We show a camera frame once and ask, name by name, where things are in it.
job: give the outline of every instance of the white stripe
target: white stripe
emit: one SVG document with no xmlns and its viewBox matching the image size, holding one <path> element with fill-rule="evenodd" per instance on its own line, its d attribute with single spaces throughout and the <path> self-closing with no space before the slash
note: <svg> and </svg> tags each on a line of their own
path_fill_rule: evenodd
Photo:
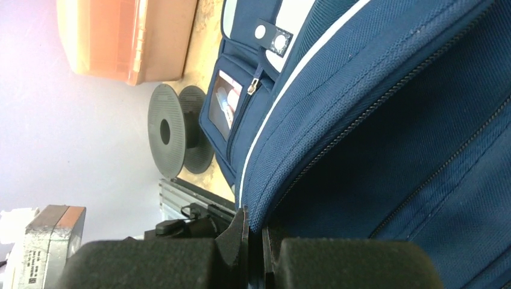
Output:
<svg viewBox="0 0 511 289">
<path fill-rule="evenodd" d="M 275 20 L 275 26 L 293 34 L 293 38 L 287 47 L 284 57 L 280 57 L 269 50 L 266 51 L 268 62 L 270 62 L 278 72 L 282 71 L 284 63 L 286 63 L 289 56 L 289 52 L 295 44 L 296 37 L 302 29 L 303 23 L 315 1 L 316 0 L 282 0 L 277 19 Z"/>
<path fill-rule="evenodd" d="M 243 165 L 243 170 L 241 174 L 241 183 L 240 183 L 240 193 L 239 193 L 239 208 L 241 208 L 241 200 L 243 197 L 243 183 L 245 181 L 245 172 L 246 172 L 246 166 L 248 165 L 248 161 L 250 160 L 250 156 L 252 155 L 252 151 L 254 150 L 254 147 L 256 146 L 257 140 L 261 136 L 261 132 L 265 128 L 266 122 L 268 122 L 268 119 L 270 115 L 272 114 L 273 110 L 275 109 L 275 106 L 277 106 L 278 102 L 282 98 L 282 95 L 286 92 L 286 90 L 289 88 L 291 83 L 293 83 L 293 80 L 295 80 L 296 76 L 302 71 L 302 69 L 305 67 L 305 65 L 312 59 L 312 57 L 334 36 L 334 34 L 348 22 L 355 14 L 357 14 L 360 9 L 362 9 L 367 3 L 369 3 L 370 0 L 359 0 L 355 5 L 353 5 L 346 13 L 344 13 L 335 23 L 329 27 L 328 30 L 318 39 L 316 43 L 310 48 L 309 51 L 305 54 L 305 56 L 300 60 L 298 65 L 296 65 L 295 70 L 291 73 L 291 76 L 286 81 L 284 87 L 280 91 L 280 93 L 277 96 L 277 99 L 274 101 L 272 107 L 270 108 L 268 114 L 265 117 L 265 120 L 263 121 L 263 124 L 259 128 L 259 131 L 257 131 L 257 135 L 255 136 L 254 140 L 252 141 L 252 145 L 250 146 L 250 149 L 248 150 L 248 154 L 245 158 L 245 164 Z"/>
<path fill-rule="evenodd" d="M 237 0 L 225 0 L 224 3 L 224 20 L 222 21 L 222 28 L 227 38 L 231 39 L 231 32 L 233 31 L 234 14 L 236 13 Z"/>
</svg>

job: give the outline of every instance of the zipper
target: zipper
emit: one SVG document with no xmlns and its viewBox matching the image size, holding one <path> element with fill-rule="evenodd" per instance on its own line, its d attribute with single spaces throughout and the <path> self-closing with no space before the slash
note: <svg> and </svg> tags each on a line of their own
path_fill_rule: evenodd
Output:
<svg viewBox="0 0 511 289">
<path fill-rule="evenodd" d="M 303 178 L 304 175 L 329 151 L 331 151 L 341 140 L 343 140 L 351 131 L 353 131 L 359 124 L 361 124 L 365 119 L 368 118 L 376 109 L 378 109 L 382 104 L 384 104 L 391 96 L 393 96 L 399 89 L 405 86 L 410 80 L 412 80 L 416 75 L 421 73 L 426 67 L 428 67 L 434 60 L 442 56 L 450 47 L 456 44 L 465 34 L 467 34 L 479 21 L 488 14 L 488 11 L 494 6 L 494 2 L 488 6 L 483 12 L 481 12 L 474 20 L 472 20 L 464 29 L 462 29 L 459 33 L 457 33 L 451 40 L 447 41 L 442 47 L 440 47 L 436 52 L 431 54 L 428 58 L 426 58 L 421 64 L 416 66 L 412 71 L 410 71 L 404 78 L 401 78 L 394 86 L 392 86 L 385 94 L 380 96 L 371 106 L 369 106 L 355 121 L 353 121 L 347 128 L 345 128 L 333 141 L 331 141 L 322 151 L 320 151 L 311 162 L 305 166 L 305 168 L 296 176 L 296 178 L 291 182 L 291 185 L 288 186 L 287 190 L 284 192 L 282 197 L 280 197 L 277 202 L 274 210 L 278 208 L 278 206 L 282 203 L 282 200 L 286 197 L 286 195 L 294 188 L 296 183 Z M 405 202 L 403 202 L 397 210 L 392 213 L 392 217 L 396 215 L 396 213 L 401 210 L 408 202 L 411 201 L 413 197 L 409 197 Z M 369 238 L 374 237 L 385 225 L 386 223 L 381 223 L 380 226 L 371 234 Z"/>
<path fill-rule="evenodd" d="M 369 238 L 376 237 L 376 235 L 396 216 L 399 211 L 408 205 L 408 203 L 410 203 L 410 201 L 415 196 L 417 196 L 417 194 L 419 194 L 419 192 L 422 191 L 426 185 L 428 185 L 435 177 L 437 177 L 437 175 L 440 174 L 447 165 L 449 165 L 458 155 L 460 155 L 466 149 L 466 147 L 468 147 L 468 145 L 470 145 L 470 143 L 474 141 L 475 138 L 481 134 L 481 132 L 483 132 L 483 130 L 501 113 L 501 111 L 506 107 L 507 104 L 509 104 L 509 102 L 511 102 L 511 95 L 507 97 L 504 103 L 500 105 L 500 107 L 492 114 L 492 116 L 487 121 L 485 121 L 485 123 L 472 136 L 470 136 L 470 138 L 464 142 L 464 144 L 462 144 L 461 147 L 459 147 L 458 150 L 452 154 L 452 156 L 445 163 L 443 163 L 443 165 L 441 165 L 436 172 L 434 172 L 425 182 L 423 182 L 412 194 L 406 198 L 406 200 L 404 200 L 403 203 L 401 203 L 401 205 L 399 205 L 397 209 L 392 212 L 392 214 L 390 214 L 383 222 L 380 223 L 380 225 L 378 225 L 378 227 L 371 233 Z"/>
<path fill-rule="evenodd" d="M 250 82 L 250 85 L 246 89 L 246 96 L 243 100 L 241 107 L 239 108 L 237 117 L 234 118 L 233 127 L 231 128 L 231 132 L 229 133 L 229 139 L 227 140 L 227 162 L 231 163 L 231 147 L 234 141 L 234 136 L 236 135 L 236 132 L 239 128 L 241 118 L 243 118 L 243 115 L 245 114 L 246 108 L 248 107 L 248 104 L 250 103 L 250 99 L 252 98 L 252 95 L 259 89 L 260 87 L 260 80 L 261 76 L 263 75 L 263 66 L 261 64 L 257 65 L 257 68 L 254 73 L 254 77 L 252 81 Z"/>
</svg>

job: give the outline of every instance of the zipper pull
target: zipper pull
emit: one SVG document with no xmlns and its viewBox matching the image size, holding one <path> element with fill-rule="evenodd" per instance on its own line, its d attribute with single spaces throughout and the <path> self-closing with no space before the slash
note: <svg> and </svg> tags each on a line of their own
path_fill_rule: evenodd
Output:
<svg viewBox="0 0 511 289">
<path fill-rule="evenodd" d="M 261 64 L 257 65 L 257 69 L 254 73 L 254 78 L 252 79 L 252 82 L 248 86 L 248 89 L 246 90 L 246 93 L 248 95 L 253 95 L 257 89 L 259 88 L 259 79 L 261 78 L 261 75 L 263 74 L 263 66 Z"/>
</svg>

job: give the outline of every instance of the tan surface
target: tan surface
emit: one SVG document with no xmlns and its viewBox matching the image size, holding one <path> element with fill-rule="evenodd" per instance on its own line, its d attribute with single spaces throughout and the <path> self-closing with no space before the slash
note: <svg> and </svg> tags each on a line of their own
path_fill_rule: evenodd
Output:
<svg viewBox="0 0 511 289">
<path fill-rule="evenodd" d="M 207 91 L 222 37 L 220 32 L 222 4 L 223 0 L 198 2 L 183 78 L 179 81 L 166 82 L 178 94 L 189 85 L 196 85 Z M 194 175 L 183 167 L 178 177 L 234 201 L 234 195 L 215 160 L 206 172 L 200 175 Z"/>
</svg>

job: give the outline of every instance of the white piping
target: white piping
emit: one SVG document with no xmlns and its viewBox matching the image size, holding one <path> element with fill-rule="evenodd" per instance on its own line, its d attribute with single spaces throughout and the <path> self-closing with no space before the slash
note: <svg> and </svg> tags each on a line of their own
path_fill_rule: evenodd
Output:
<svg viewBox="0 0 511 289">
<path fill-rule="evenodd" d="M 268 119 L 270 115 L 272 114 L 273 110 L 275 109 L 275 106 L 277 106 L 278 102 L 286 92 L 286 90 L 289 88 L 291 83 L 295 80 L 296 76 L 302 71 L 302 69 L 305 67 L 305 65 L 312 59 L 312 57 L 334 36 L 334 34 L 337 33 L 337 31 L 344 26 L 357 12 L 359 12 L 367 3 L 369 3 L 370 0 L 359 0 L 355 5 L 353 5 L 346 13 L 344 13 L 337 21 L 335 21 L 334 24 L 332 24 L 331 27 L 329 27 L 328 30 L 318 39 L 316 43 L 310 48 L 309 51 L 305 54 L 305 56 L 300 60 L 298 65 L 296 65 L 295 70 L 291 73 L 291 76 L 286 81 L 284 87 L 279 92 L 277 99 L 274 101 L 272 107 L 270 108 L 268 114 L 265 117 L 265 120 L 263 121 L 263 124 L 259 128 L 259 131 L 257 131 L 257 135 L 255 135 L 254 140 L 252 141 L 252 145 L 250 146 L 250 149 L 248 150 L 248 154 L 245 158 L 245 164 L 243 165 L 243 170 L 241 174 L 241 183 L 240 183 L 240 189 L 239 189 L 239 203 L 238 206 L 241 208 L 242 204 L 242 197 L 243 197 L 243 182 L 245 181 L 245 172 L 246 167 L 248 165 L 248 161 L 250 160 L 250 156 L 252 155 L 252 151 L 254 150 L 254 147 L 256 146 L 257 140 L 261 136 L 261 132 L 265 128 L 266 122 L 268 122 Z"/>
<path fill-rule="evenodd" d="M 222 21 L 222 27 L 225 36 L 229 39 L 231 39 L 231 32 L 233 31 L 237 2 L 237 0 L 225 0 L 224 4 L 224 20 Z"/>
</svg>

